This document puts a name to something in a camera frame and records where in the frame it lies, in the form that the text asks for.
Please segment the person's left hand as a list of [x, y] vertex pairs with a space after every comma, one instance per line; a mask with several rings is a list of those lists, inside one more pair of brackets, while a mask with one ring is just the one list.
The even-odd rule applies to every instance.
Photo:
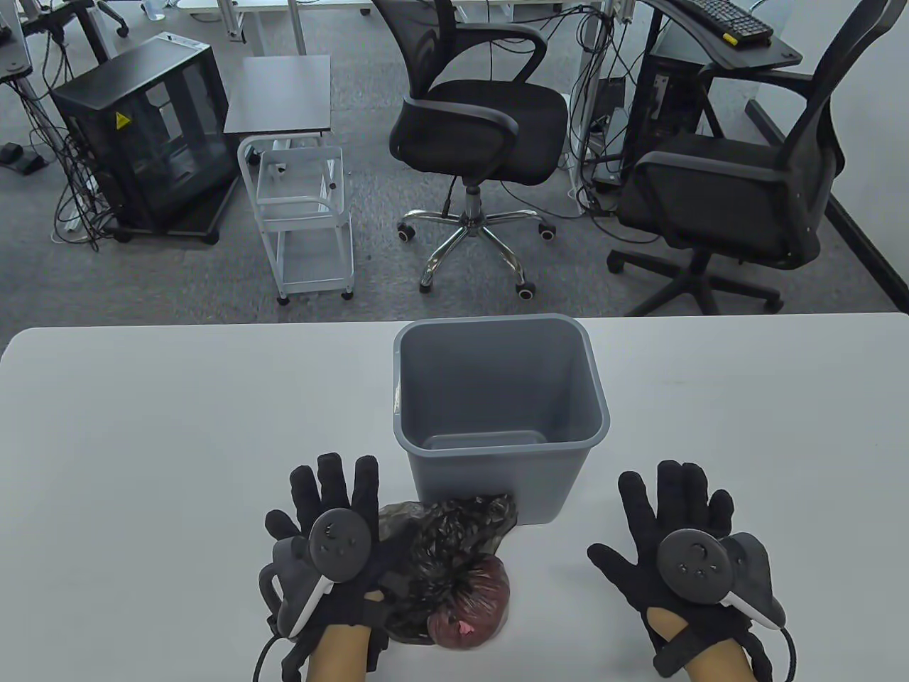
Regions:
[[264, 519], [275, 543], [259, 587], [276, 633], [301, 642], [330, 626], [384, 628], [407, 595], [401, 568], [416, 528], [380, 539], [376, 458], [357, 459], [351, 486], [335, 453], [295, 468], [290, 484], [296, 519], [281, 510]]

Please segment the person's right hand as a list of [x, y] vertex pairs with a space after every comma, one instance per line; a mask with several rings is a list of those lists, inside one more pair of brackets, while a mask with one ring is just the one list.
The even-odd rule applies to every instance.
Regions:
[[625, 471], [618, 478], [636, 562], [603, 543], [588, 559], [639, 613], [655, 647], [653, 666], [662, 678], [684, 671], [692, 681], [770, 681], [773, 667], [751, 620], [724, 605], [696, 605], [665, 584], [657, 568], [663, 539], [680, 529], [715, 538], [729, 536], [734, 501], [723, 488], [709, 492], [700, 465], [668, 459], [657, 467], [657, 507], [643, 478]]

